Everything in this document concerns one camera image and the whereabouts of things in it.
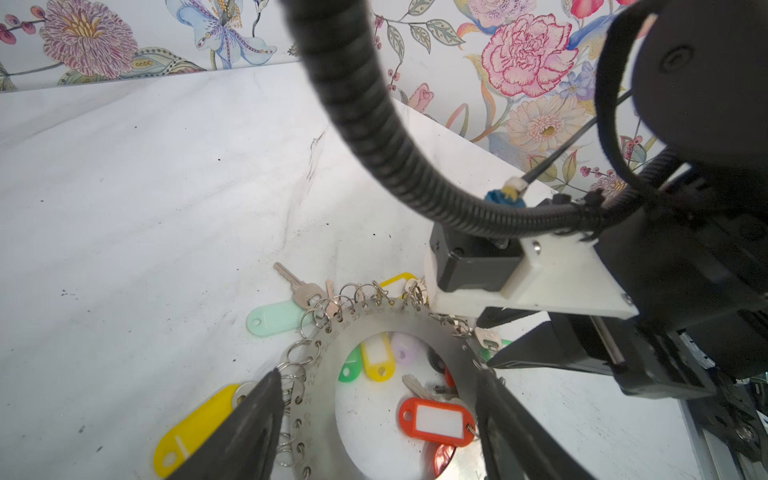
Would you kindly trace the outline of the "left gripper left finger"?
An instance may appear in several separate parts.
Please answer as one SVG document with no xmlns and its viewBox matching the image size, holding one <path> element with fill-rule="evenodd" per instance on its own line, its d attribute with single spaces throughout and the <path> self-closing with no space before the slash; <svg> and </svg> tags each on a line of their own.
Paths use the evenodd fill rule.
<svg viewBox="0 0 768 480">
<path fill-rule="evenodd" d="M 281 387 L 277 370 L 240 384 L 232 414 L 168 478 L 270 478 L 284 409 Z"/>
</svg>

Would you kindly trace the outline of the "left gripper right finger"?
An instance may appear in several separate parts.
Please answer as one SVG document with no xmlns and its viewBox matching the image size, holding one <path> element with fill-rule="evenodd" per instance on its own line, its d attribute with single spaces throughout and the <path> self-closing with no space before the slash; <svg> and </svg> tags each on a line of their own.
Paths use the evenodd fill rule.
<svg viewBox="0 0 768 480">
<path fill-rule="evenodd" d="M 489 479 L 590 479 L 492 373 L 477 381 L 475 411 Z"/>
</svg>

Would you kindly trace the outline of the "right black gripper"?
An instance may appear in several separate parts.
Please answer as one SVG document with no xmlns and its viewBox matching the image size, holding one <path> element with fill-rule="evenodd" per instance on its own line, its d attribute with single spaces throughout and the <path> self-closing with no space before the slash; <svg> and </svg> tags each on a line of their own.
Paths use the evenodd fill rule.
<svg viewBox="0 0 768 480">
<path fill-rule="evenodd" d="M 644 398 L 714 395 L 714 380 L 678 333 L 703 310 L 697 304 L 707 281 L 699 268 L 700 248 L 679 239 L 608 239 L 599 244 L 598 255 L 628 290 L 638 316 L 552 313 L 492 356 L 490 367 L 607 375 L 625 394 Z"/>
</svg>

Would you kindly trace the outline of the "round metal key organizer disc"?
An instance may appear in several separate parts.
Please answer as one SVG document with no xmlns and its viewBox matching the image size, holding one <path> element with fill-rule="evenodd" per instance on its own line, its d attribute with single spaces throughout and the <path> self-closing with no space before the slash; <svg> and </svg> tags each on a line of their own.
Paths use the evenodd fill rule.
<svg viewBox="0 0 768 480">
<path fill-rule="evenodd" d="M 458 404 L 475 420 L 476 383 L 487 366 L 461 318 L 433 313 L 413 286 L 395 296 L 376 283 L 352 296 L 307 311 L 299 339 L 279 369 L 286 402 L 278 463 L 298 479 L 481 479 L 486 470 L 475 425 L 474 440 L 454 447 L 411 438 L 398 423 L 408 398 Z M 369 337 L 403 332 L 425 344 L 408 366 L 386 382 L 363 370 L 351 383 L 338 380 L 350 352 Z"/>
</svg>

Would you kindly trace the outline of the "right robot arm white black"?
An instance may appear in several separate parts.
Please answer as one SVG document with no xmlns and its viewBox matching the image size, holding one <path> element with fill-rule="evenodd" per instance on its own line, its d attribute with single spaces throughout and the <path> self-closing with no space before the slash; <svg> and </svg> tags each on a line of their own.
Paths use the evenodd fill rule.
<svg viewBox="0 0 768 480">
<path fill-rule="evenodd" d="M 634 102 L 665 149 L 622 166 L 613 97 L 634 35 Z M 715 465 L 767 463 L 767 5 L 640 1 L 613 23 L 598 66 L 601 146 L 626 190 L 611 203 L 599 257 L 638 310 L 628 320 L 550 319 L 491 358 L 612 376 L 630 396 L 682 399 L 725 444 Z"/>
</svg>

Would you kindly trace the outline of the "red key tag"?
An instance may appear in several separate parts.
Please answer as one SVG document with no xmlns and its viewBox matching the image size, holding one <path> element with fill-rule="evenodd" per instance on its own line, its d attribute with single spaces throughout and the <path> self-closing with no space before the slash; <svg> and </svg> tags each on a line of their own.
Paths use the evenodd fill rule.
<svg viewBox="0 0 768 480">
<path fill-rule="evenodd" d="M 466 447 L 475 438 L 475 420 L 463 406 L 421 399 L 405 400 L 398 411 L 398 423 L 411 438 Z"/>
</svg>

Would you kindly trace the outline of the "mint green key tag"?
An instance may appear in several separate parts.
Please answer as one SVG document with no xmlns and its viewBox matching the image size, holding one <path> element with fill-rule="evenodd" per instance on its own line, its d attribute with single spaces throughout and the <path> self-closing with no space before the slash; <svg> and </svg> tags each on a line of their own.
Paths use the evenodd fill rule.
<svg viewBox="0 0 768 480">
<path fill-rule="evenodd" d="M 293 300 L 263 305 L 246 318 L 246 328 L 254 336 L 266 338 L 296 330 L 306 310 Z"/>
</svg>

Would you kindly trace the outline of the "purple key tag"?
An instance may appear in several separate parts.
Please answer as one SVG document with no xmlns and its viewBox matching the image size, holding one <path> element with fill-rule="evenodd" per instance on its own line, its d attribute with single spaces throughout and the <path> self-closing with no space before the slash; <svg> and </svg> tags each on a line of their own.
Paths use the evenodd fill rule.
<svg viewBox="0 0 768 480">
<path fill-rule="evenodd" d="M 424 354 L 425 344 L 418 337 L 403 332 L 394 332 L 390 339 L 397 365 L 408 366 Z"/>
</svg>

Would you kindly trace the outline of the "small yellow key tag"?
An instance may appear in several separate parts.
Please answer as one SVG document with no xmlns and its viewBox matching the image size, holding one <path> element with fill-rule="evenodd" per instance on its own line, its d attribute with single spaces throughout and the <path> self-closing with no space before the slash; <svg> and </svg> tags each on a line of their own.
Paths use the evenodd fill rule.
<svg viewBox="0 0 768 480">
<path fill-rule="evenodd" d="M 386 382 L 395 373 L 395 358 L 387 333 L 375 334 L 361 345 L 363 367 L 367 377 L 374 382 Z"/>
</svg>

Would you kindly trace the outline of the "silver key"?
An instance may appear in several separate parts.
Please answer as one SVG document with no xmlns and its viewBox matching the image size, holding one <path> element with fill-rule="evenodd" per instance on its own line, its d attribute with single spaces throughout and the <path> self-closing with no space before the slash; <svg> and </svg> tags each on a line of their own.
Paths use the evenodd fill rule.
<svg viewBox="0 0 768 480">
<path fill-rule="evenodd" d="M 292 300 L 304 310 L 309 310 L 326 298 L 326 292 L 316 283 L 306 283 L 289 271 L 282 263 L 275 262 L 273 268 L 290 283 Z"/>
</svg>

